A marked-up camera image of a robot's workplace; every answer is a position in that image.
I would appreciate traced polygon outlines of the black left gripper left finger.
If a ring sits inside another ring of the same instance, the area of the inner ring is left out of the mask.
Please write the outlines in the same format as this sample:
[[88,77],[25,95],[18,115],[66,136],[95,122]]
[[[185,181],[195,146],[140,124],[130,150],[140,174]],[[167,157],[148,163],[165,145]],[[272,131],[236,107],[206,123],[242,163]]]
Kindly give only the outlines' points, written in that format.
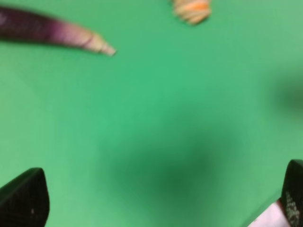
[[33,167],[0,188],[2,227],[44,227],[50,212],[45,172]]

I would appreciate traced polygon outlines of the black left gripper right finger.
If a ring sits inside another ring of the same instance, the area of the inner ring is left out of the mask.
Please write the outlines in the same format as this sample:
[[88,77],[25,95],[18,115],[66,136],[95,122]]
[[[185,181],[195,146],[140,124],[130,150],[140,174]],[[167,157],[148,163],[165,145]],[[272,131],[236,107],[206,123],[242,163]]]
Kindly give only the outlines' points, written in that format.
[[292,159],[286,169],[281,204],[291,227],[303,226],[303,161]]

